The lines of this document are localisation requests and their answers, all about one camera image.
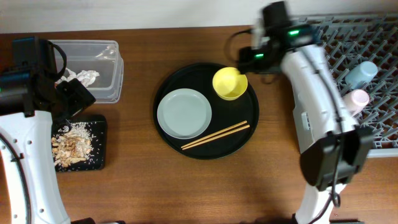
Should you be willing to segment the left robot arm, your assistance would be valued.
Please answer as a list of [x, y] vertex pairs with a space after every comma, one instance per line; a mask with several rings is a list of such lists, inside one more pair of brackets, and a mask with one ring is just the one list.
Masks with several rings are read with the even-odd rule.
[[12, 43], [14, 65], [1, 73], [1, 158], [13, 223], [70, 223], [57, 168], [92, 169], [106, 139], [106, 120], [72, 118], [95, 102], [76, 78], [66, 80], [53, 42], [38, 37]]

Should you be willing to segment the white napkin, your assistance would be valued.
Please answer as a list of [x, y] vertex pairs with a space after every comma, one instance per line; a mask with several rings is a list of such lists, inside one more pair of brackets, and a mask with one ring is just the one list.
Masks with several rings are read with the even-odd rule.
[[92, 85], [96, 78], [100, 75], [99, 72], [95, 70], [82, 70], [80, 73], [75, 73], [74, 71], [66, 68], [67, 76], [62, 76], [61, 79], [55, 82], [56, 85], [63, 81], [69, 82], [76, 78], [84, 87]]

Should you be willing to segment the pink plastic cup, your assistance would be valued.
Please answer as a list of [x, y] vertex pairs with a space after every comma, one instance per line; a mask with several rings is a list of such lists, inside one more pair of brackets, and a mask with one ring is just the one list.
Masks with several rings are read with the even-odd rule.
[[347, 110], [352, 116], [361, 112], [369, 103], [368, 93], [362, 89], [356, 89], [347, 93], [343, 97]]

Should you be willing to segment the peanut shells and rice scraps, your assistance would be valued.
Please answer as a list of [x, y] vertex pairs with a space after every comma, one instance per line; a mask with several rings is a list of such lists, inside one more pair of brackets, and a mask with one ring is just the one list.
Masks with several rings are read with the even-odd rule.
[[70, 168], [79, 162], [90, 164], [94, 157], [93, 139], [96, 136], [84, 122], [72, 123], [67, 133], [56, 134], [51, 138], [54, 166]]

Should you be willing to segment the blue plastic cup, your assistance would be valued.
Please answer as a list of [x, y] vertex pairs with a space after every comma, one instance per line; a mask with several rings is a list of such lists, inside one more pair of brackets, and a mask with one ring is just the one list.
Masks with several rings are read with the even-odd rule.
[[365, 61], [352, 69], [346, 76], [345, 82], [352, 89], [361, 88], [369, 83], [378, 73], [377, 66], [370, 61]]

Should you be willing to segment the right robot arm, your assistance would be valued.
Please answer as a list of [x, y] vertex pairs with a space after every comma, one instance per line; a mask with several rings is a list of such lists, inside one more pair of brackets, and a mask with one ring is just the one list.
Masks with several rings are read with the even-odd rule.
[[292, 222], [328, 223], [341, 204], [341, 192], [364, 166], [373, 146], [372, 129], [360, 126], [346, 107], [316, 30], [295, 24], [284, 1], [262, 9], [251, 35], [252, 44], [239, 51], [238, 70], [280, 71], [294, 93], [300, 168], [307, 184]]

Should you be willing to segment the yellow bowl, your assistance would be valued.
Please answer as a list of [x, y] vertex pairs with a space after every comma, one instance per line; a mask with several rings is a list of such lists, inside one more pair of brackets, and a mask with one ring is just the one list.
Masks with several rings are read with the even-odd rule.
[[248, 84], [247, 77], [234, 67], [221, 68], [212, 79], [216, 94], [228, 101], [236, 100], [243, 95], [248, 88]]

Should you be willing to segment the grey plate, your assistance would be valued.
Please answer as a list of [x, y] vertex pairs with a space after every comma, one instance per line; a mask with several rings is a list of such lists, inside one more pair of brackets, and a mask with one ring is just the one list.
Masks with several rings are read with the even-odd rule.
[[167, 135], [177, 139], [192, 139], [210, 125], [212, 108], [199, 91], [180, 88], [161, 99], [156, 116], [159, 126]]

